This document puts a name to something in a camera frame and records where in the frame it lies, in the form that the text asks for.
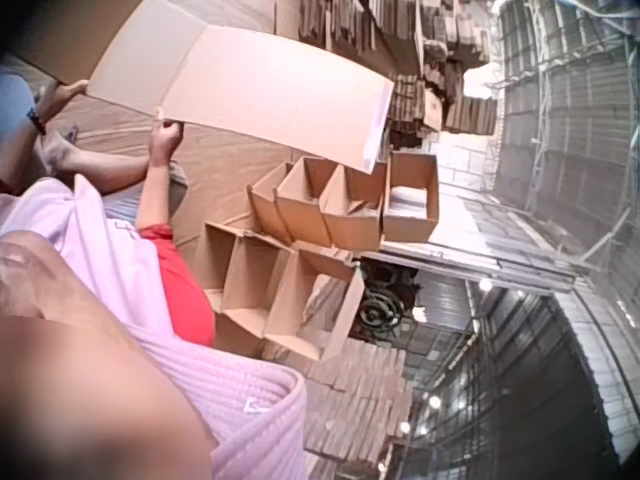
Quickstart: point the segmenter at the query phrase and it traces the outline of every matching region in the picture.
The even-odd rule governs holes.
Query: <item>floor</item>
[[[210,24],[273,33],[276,0],[171,0]],[[277,0],[279,34],[292,36],[299,0]],[[19,71],[34,87],[46,76],[24,64]],[[78,146],[87,150],[142,155],[151,119],[123,107],[82,97],[74,100],[53,127],[80,127]],[[175,159],[184,167],[189,191],[172,219],[175,240],[188,263],[193,261],[204,220],[223,222],[249,212],[246,186],[291,155],[289,148],[227,131],[188,125]]]

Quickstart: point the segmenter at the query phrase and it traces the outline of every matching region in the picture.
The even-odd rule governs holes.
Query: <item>wristwatch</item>
[[[40,116],[38,115],[38,112],[36,112],[35,107],[31,108],[29,110],[29,112],[27,112],[27,118],[29,118],[29,120],[31,120],[31,123],[33,123],[33,125],[36,127],[36,130],[38,130],[38,133],[40,135],[46,135],[47,134],[47,130],[44,127],[44,123],[40,119]]]

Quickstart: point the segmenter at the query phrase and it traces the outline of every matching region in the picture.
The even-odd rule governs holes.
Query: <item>hand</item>
[[[162,110],[158,110],[149,139],[151,163],[169,165],[184,133],[184,123],[165,120]]]
[[[72,85],[51,82],[36,105],[36,113],[42,123],[47,123],[59,114],[76,95],[85,93],[88,85],[89,80],[80,80]]]

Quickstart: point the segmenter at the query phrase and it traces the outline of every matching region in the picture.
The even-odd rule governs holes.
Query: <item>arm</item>
[[[158,120],[149,141],[149,167],[142,187],[136,228],[169,223],[169,162],[182,142],[184,125]]]
[[[63,86],[53,82],[35,107],[40,122],[45,125],[60,113],[64,107],[80,93],[86,91],[88,81],[81,80],[73,85]],[[25,113],[24,120],[9,140],[0,145],[0,184],[18,193],[20,178],[27,160],[33,151],[38,129]]]

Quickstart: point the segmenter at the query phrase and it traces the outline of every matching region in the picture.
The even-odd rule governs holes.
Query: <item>open cardboard box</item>
[[[319,275],[348,284],[335,324],[324,345],[301,336],[304,312]],[[287,263],[265,328],[265,338],[311,360],[324,360],[340,353],[364,292],[359,267],[310,250],[295,252]]]
[[[392,190],[408,187],[424,191],[420,215],[400,214],[390,209]],[[433,155],[393,152],[387,167],[382,228],[384,240],[424,243],[440,220],[438,160]]]
[[[245,231],[236,241],[222,297],[222,312],[262,338],[283,272],[293,251]]]
[[[255,185],[247,186],[249,202],[262,231],[287,245],[291,244],[292,238],[276,206],[276,189],[292,167],[290,163],[282,163]]]
[[[207,222],[198,240],[195,275],[216,313],[222,312],[227,273],[241,235],[242,230]]]
[[[276,189],[276,205],[295,240],[332,245],[321,210],[328,201],[326,189],[336,164],[317,157],[302,157]]]
[[[339,165],[326,188],[322,214],[333,243],[354,251],[378,250],[387,166],[376,163],[371,175]]]
[[[393,82],[365,67],[165,0],[50,0],[35,13],[13,51],[63,83],[89,79],[92,97],[373,168]]]

